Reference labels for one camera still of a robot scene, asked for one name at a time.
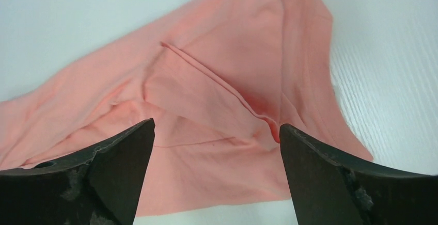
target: crumpled pink fabric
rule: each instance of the crumpled pink fabric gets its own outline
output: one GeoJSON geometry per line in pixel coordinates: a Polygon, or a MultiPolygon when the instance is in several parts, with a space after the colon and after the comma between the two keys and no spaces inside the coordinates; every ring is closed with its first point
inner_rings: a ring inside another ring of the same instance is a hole
{"type": "Polygon", "coordinates": [[[333,94],[321,0],[194,0],[0,104],[0,169],[32,167],[147,118],[137,215],[290,198],[290,123],[364,159],[333,94]]]}

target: t-shirt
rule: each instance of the t-shirt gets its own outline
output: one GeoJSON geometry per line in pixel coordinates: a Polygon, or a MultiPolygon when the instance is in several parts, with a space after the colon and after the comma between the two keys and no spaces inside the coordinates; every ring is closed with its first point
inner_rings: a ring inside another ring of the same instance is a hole
{"type": "Polygon", "coordinates": [[[289,199],[281,124],[371,159],[333,94],[331,25],[321,0],[194,0],[2,102],[0,169],[153,118],[137,215],[289,199]]]}

